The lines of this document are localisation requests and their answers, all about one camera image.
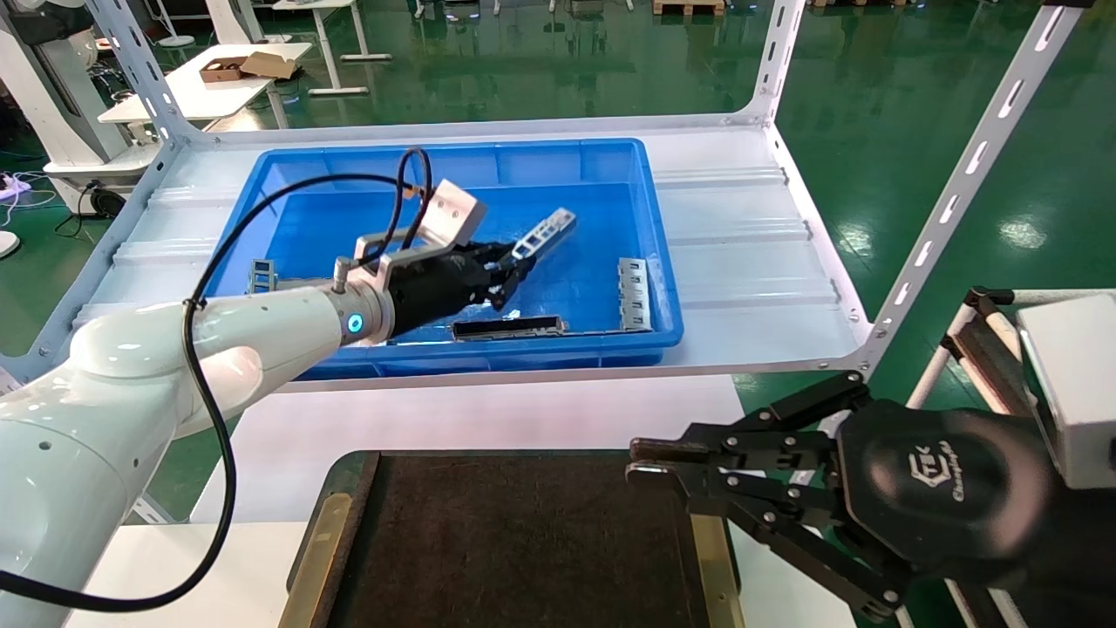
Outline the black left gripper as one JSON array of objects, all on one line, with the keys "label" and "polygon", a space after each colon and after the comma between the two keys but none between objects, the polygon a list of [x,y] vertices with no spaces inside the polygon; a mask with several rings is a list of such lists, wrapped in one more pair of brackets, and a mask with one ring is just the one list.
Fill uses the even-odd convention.
[{"label": "black left gripper", "polygon": [[436,322],[485,301],[496,311],[533,270],[517,242],[477,242],[450,253],[395,267],[388,276],[394,323],[389,338]]}]

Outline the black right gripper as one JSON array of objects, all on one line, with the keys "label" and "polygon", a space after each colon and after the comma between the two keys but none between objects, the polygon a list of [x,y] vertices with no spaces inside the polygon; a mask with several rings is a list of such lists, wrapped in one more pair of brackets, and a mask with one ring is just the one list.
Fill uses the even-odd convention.
[{"label": "black right gripper", "polygon": [[[821,468],[837,452],[848,526],[915,573],[1004,579],[1024,567],[1060,492],[1032,422],[870,400],[862,374],[843,371],[733,424],[694,422],[676,439],[637,437],[632,461],[703,465],[629,465],[626,481],[677,494],[692,514],[725,518],[876,624],[902,607],[908,580],[818,537],[837,522],[837,497],[817,487],[792,497],[785,482],[724,468]],[[836,436],[812,429],[841,410],[854,413]]]}]

